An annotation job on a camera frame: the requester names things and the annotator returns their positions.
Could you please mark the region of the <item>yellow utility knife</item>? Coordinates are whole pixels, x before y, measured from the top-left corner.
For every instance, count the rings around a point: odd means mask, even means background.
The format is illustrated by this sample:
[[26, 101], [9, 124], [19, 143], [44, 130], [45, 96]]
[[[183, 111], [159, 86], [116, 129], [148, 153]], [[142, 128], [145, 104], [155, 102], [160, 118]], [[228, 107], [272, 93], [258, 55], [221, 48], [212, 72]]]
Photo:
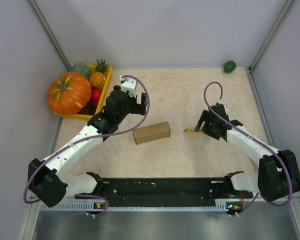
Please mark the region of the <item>yellow utility knife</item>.
[[204, 133], [202, 130], [195, 130], [195, 129], [190, 129], [190, 128], [186, 128], [184, 130], [184, 132], [192, 133], [192, 134], [203, 134]]

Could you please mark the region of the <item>brown cardboard express box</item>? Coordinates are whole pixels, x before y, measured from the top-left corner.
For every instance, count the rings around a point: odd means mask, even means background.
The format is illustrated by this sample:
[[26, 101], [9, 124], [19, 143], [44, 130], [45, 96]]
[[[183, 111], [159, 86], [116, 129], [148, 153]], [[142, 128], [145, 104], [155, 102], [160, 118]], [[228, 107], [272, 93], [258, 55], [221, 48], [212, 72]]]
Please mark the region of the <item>brown cardboard express box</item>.
[[169, 138], [171, 127], [168, 121], [138, 127], [133, 131], [133, 138], [137, 145]]

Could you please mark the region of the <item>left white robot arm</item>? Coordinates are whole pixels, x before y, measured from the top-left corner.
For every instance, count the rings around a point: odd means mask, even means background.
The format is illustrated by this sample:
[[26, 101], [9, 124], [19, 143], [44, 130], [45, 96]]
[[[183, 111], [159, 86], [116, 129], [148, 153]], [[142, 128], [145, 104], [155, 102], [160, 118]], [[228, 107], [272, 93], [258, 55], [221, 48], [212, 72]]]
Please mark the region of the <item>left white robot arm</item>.
[[127, 87], [124, 83], [116, 85], [106, 99], [101, 112], [94, 115], [82, 130], [56, 152], [42, 160], [35, 158], [28, 165], [27, 184], [23, 200], [31, 192], [37, 201], [48, 207], [54, 207], [65, 197], [99, 198], [104, 191], [98, 183], [98, 175], [87, 172], [67, 178], [70, 168], [94, 147], [104, 143], [109, 137], [131, 132], [133, 127], [119, 131], [119, 125], [128, 115], [148, 116], [150, 97], [148, 90], [141, 94], [141, 102], [137, 103], [136, 86]]

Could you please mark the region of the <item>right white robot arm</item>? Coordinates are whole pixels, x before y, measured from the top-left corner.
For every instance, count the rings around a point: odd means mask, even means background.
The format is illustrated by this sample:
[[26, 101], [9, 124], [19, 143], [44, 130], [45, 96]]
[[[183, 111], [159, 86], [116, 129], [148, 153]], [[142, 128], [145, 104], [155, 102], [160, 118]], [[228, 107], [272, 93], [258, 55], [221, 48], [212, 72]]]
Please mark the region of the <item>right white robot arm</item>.
[[233, 144], [258, 168], [257, 173], [229, 173], [229, 182], [223, 185], [227, 197], [235, 198], [241, 191], [249, 191], [259, 193], [266, 201], [273, 202], [300, 192], [300, 171], [295, 154], [291, 150], [279, 150], [264, 143], [240, 121], [229, 120], [223, 104], [217, 103], [203, 110], [194, 130]]

